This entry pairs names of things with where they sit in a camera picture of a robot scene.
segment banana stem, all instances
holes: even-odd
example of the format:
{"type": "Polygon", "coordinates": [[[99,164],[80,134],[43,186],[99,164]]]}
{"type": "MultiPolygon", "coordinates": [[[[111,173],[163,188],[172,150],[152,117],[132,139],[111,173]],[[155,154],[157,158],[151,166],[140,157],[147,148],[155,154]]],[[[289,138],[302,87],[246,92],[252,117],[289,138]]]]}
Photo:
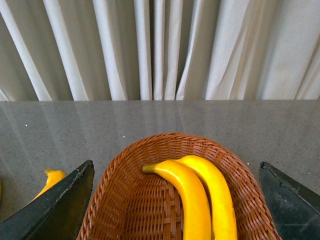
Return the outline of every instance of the banana stem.
{"type": "Polygon", "coordinates": [[[50,173],[55,172],[56,170],[52,169],[52,168],[47,168],[46,170],[44,170],[45,175],[49,176],[50,173]]]}
{"type": "Polygon", "coordinates": [[[142,167],[142,172],[144,172],[145,174],[152,174],[154,169],[155,169],[154,164],[145,164],[142,167]]]}

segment speckled stone countertop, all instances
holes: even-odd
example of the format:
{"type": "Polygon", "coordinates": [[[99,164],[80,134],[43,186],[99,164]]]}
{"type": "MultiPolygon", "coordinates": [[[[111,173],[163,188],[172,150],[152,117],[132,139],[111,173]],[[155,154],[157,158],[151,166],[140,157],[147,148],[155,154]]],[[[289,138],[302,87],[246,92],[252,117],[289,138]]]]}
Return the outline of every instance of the speckled stone countertop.
{"type": "Polygon", "coordinates": [[[94,163],[95,189],[128,145],[159,133],[210,138],[258,179],[269,162],[320,194],[320,101],[95,101],[0,103],[0,221],[44,187],[46,168],[94,163]]]}

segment brown wicker basket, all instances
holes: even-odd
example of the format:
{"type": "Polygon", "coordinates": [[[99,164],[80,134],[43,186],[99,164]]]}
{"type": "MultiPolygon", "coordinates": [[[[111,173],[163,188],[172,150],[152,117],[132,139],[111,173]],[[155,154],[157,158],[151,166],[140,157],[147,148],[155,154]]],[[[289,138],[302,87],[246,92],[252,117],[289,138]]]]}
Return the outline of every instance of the brown wicker basket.
{"type": "Polygon", "coordinates": [[[181,240],[183,206],[177,190],[146,163],[197,155],[216,165],[230,188],[239,240],[280,240],[262,191],[247,166],[216,142],[163,133],[124,149],[105,170],[86,211],[78,240],[181,240]]]}

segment curtain fold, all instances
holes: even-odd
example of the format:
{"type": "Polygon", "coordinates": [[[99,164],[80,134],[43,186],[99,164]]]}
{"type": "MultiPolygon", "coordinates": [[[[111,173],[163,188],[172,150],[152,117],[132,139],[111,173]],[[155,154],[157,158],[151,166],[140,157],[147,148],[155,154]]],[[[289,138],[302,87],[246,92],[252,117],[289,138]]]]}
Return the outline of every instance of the curtain fold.
{"type": "Polygon", "coordinates": [[[0,0],[0,101],[320,97],[318,0],[0,0]]]}

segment fake banana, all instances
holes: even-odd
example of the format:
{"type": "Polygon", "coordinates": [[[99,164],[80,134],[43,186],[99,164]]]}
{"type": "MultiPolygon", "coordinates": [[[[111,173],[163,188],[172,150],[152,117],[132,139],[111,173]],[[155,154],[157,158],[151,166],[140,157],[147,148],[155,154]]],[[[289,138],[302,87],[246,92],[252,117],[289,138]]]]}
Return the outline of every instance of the fake banana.
{"type": "Polygon", "coordinates": [[[33,200],[38,198],[41,194],[43,194],[45,191],[47,191],[49,188],[51,188],[53,185],[55,185],[57,182],[59,182],[66,176],[66,173],[64,171],[53,170],[51,168],[46,169],[44,173],[48,176],[46,180],[46,185],[33,200]]]}
{"type": "Polygon", "coordinates": [[[177,161],[166,160],[157,164],[145,164],[142,171],[160,175],[178,190],[184,211],[183,239],[210,240],[208,199],[202,183],[192,169],[177,161]]]}
{"type": "Polygon", "coordinates": [[[236,240],[237,223],[227,182],[210,161],[194,155],[176,160],[193,169],[206,191],[211,210],[211,230],[215,240],[236,240]]]}

